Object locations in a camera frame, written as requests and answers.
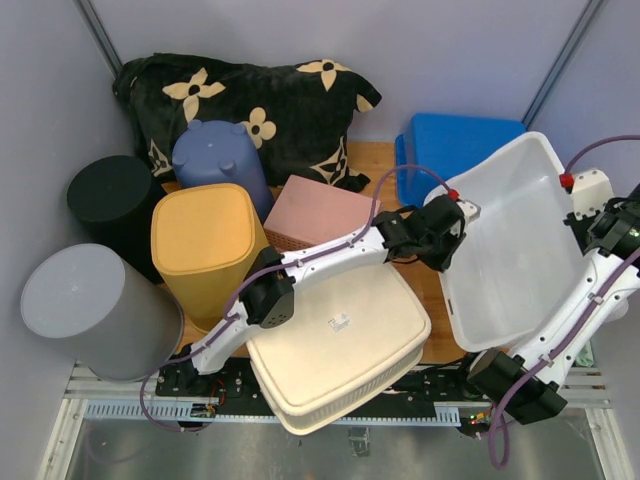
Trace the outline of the blue bucket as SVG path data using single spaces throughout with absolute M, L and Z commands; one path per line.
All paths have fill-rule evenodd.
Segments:
M 172 166 L 183 188 L 233 183 L 249 194 L 261 221 L 274 205 L 261 161 L 247 129 L 240 123 L 193 120 L 177 139 Z

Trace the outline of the yellow slatted basket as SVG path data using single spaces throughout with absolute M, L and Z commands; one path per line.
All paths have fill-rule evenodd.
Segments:
M 180 189 L 153 211 L 153 264 L 204 333 L 222 320 L 227 300 L 268 246 L 249 193 L 236 184 Z

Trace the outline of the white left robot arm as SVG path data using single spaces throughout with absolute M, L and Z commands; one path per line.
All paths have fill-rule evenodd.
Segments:
M 165 366 L 177 365 L 181 386 L 203 395 L 238 348 L 293 317 L 297 294 L 350 270 L 398 259 L 415 258 L 443 272 L 479 214 L 479 206 L 452 191 L 421 207 L 372 213 L 361 229 L 316 247 L 284 253 L 268 247 L 231 294 L 223 320 Z

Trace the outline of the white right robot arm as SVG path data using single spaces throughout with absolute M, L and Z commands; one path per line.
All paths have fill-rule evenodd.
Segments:
M 509 352 L 490 348 L 453 375 L 466 400 L 485 395 L 492 417 L 522 425 L 557 416 L 560 388 L 577 354 L 629 296 L 639 290 L 639 190 L 614 197 L 587 229 L 590 243 L 577 283 L 551 317 Z

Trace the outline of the black large bucket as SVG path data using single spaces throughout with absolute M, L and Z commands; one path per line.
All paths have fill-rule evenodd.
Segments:
M 131 156 L 101 158 L 83 168 L 67 189 L 67 205 L 91 239 L 114 250 L 154 284 L 151 223 L 166 191 L 146 164 Z

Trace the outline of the beige perforated basket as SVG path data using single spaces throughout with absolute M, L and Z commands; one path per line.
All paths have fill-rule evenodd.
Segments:
M 285 324 L 247 343 L 251 367 L 289 433 L 354 411 L 417 365 L 431 320 L 391 265 L 361 267 L 295 296 Z

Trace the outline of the pink small tray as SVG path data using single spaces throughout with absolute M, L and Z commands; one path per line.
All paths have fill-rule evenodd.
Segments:
M 380 206 L 364 195 L 292 175 L 263 228 L 277 251 L 302 250 L 361 230 Z

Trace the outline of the grey bucket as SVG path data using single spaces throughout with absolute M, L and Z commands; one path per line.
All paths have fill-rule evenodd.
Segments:
M 114 382 L 143 378 L 178 347 L 184 315 L 174 297 L 94 243 L 41 263 L 21 295 L 25 325 L 58 351 Z

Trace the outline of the blue rimmed white tub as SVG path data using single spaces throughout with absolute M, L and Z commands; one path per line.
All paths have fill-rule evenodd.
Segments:
M 510 347 L 571 292 L 582 254 L 564 219 L 572 209 L 548 139 L 527 132 L 449 179 L 480 209 L 440 282 L 457 345 Z

